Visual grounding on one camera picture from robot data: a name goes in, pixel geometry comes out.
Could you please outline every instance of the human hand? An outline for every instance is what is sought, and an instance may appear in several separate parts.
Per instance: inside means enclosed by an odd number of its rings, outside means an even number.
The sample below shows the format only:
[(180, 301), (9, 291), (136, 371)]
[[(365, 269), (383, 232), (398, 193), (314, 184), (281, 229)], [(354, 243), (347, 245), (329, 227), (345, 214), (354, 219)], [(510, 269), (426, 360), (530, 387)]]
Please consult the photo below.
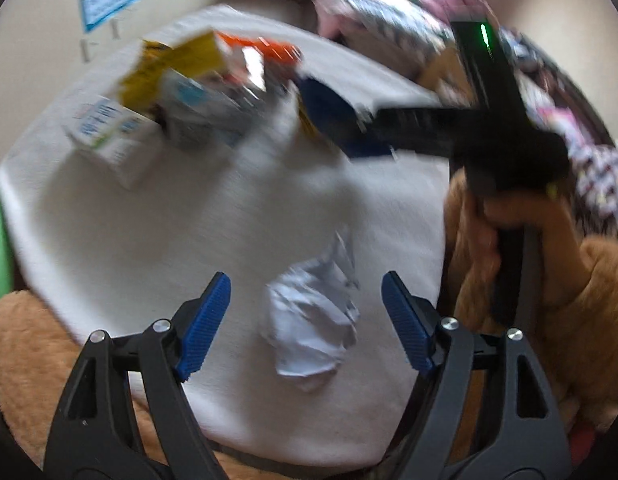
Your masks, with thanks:
[(572, 219), (566, 205), (533, 192), (508, 192), (478, 200), (467, 192), (463, 205), (469, 253), (485, 283), (493, 282), (500, 269), (497, 229), (522, 225), (536, 227), (542, 236), (544, 260), (543, 302), (548, 306), (571, 303), (590, 280), (580, 256)]

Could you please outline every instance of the crumpled paper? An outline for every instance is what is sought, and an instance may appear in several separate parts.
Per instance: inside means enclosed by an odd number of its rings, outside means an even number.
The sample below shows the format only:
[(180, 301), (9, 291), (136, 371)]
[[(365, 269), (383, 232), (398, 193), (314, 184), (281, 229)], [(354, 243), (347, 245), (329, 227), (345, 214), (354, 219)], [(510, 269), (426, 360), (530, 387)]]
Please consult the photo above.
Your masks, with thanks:
[(279, 375), (311, 392), (336, 373), (356, 344), (355, 288), (348, 230), (336, 232), (321, 256), (289, 267), (265, 286), (260, 328), (275, 348)]

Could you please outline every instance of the table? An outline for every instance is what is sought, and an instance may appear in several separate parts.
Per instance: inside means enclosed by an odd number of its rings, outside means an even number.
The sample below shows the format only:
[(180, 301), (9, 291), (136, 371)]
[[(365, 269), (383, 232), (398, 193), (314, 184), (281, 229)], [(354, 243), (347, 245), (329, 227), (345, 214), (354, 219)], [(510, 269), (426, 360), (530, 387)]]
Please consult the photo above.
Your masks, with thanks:
[[(148, 39), (175, 44), (209, 27), (297, 44), (305, 70), (355, 105), (433, 104), (386, 68), (313, 34), (228, 7), (202, 10)], [(216, 270), (233, 294), (209, 355), (185, 385), (205, 434), (279, 462), (347, 470), (378, 462), (415, 372), (380, 300), (397, 270), (435, 303), (443, 262), (446, 161), (401, 155), (355, 164), (298, 135), (293, 100), (231, 152), (166, 150), (128, 192), (75, 153), (62, 117), (134, 65), (135, 42), (95, 67), (39, 116), (0, 165), (0, 199), (22, 273), (77, 341), (170, 317)], [(259, 335), (262, 287), (316, 256), (346, 224), (361, 291), (358, 344), (321, 390), (276, 376)], [(134, 392), (141, 394), (137, 378)]]

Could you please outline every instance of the plush brown fabric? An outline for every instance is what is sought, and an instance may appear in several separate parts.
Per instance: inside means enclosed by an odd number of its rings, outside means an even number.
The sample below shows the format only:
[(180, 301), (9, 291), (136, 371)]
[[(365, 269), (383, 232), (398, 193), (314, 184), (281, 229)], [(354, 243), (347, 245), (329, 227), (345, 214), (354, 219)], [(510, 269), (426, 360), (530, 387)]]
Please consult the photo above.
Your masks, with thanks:
[[(40, 465), (51, 421), (80, 346), (42, 301), (30, 292), (0, 300), (0, 409), (26, 454)], [(147, 408), (134, 401), (147, 455), (165, 463)], [(215, 453), (231, 480), (286, 480), (286, 477)]]
[[(447, 286), (455, 298), (454, 315), (469, 330), (500, 335), (504, 327), (489, 315), (490, 289), (474, 269), (468, 251), (462, 215), (466, 190), (465, 176), (459, 172), (445, 204), (447, 249), (452, 251)], [(588, 286), (573, 303), (543, 307), (530, 343), (566, 427), (578, 415), (605, 431), (618, 414), (618, 242), (588, 237), (580, 245), (580, 254), (592, 272)], [(479, 394), (478, 386), (470, 389), (470, 395)], [(458, 446), (466, 446), (469, 430), (459, 431)]]

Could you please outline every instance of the tissue package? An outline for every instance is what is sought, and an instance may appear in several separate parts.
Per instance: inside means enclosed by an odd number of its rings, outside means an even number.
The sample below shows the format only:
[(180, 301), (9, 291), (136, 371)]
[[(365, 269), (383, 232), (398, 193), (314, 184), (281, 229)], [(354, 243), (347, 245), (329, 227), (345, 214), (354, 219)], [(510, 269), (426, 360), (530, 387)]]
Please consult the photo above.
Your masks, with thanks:
[(157, 123), (104, 97), (83, 105), (64, 128), (81, 153), (126, 189), (137, 184), (163, 148)]
[(323, 255), (291, 266), (267, 284), (262, 336), (275, 348), (276, 371), (305, 392), (336, 373), (356, 344), (358, 288), (351, 235), (336, 233)]

